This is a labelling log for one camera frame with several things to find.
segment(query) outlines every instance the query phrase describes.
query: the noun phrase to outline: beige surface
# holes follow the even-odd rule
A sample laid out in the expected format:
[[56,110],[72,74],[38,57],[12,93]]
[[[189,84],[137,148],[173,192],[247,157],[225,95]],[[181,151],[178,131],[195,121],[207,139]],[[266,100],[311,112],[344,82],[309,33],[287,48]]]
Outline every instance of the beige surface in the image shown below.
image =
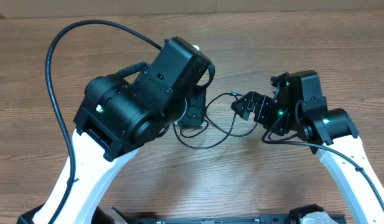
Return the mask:
[[[0,20],[0,223],[14,223],[44,203],[63,168],[67,150],[47,95],[44,62],[54,36],[82,19]],[[179,35],[200,45],[217,67],[207,100],[224,91],[270,95],[270,76],[315,69],[329,108],[344,108],[354,119],[384,186],[384,10],[101,19],[130,26],[159,43]],[[68,33],[55,50],[52,78],[69,130],[92,78],[152,62],[156,55],[150,45],[112,27],[85,26]],[[225,129],[231,102],[221,99],[208,111]],[[235,133],[252,126],[238,118]],[[100,205],[180,218],[286,213],[317,203],[350,220],[338,188],[310,149],[266,145],[262,134],[260,126],[248,137],[195,151],[169,131],[120,171]],[[221,138],[221,132],[209,128],[188,142],[207,146]]]
[[0,0],[6,18],[384,9],[384,0]]

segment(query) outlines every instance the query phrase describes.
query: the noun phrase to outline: wooden table surface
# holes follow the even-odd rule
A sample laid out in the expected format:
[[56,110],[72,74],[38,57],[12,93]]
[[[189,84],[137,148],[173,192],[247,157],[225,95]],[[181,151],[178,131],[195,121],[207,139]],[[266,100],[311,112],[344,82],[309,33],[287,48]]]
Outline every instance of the wooden table surface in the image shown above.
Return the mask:
[[[67,148],[47,94],[44,62],[54,36],[82,19],[92,18],[0,20],[0,223],[15,223],[44,203],[62,171]],[[384,11],[99,19],[119,22],[159,43],[178,35],[199,45],[217,68],[207,100],[225,91],[270,95],[272,75],[316,70],[329,108],[344,108],[353,117],[384,186]],[[68,33],[55,50],[52,78],[69,131],[92,78],[152,62],[157,54],[112,27],[92,25]],[[225,96],[208,112],[223,128],[230,127],[231,102]],[[237,118],[234,132],[253,125]],[[181,145],[171,130],[141,148],[100,206],[181,218],[288,213],[317,203],[329,213],[347,214],[352,223],[338,188],[310,149],[263,144],[263,132],[259,126],[245,138],[196,151]],[[223,136],[211,127],[188,142],[206,146]]]

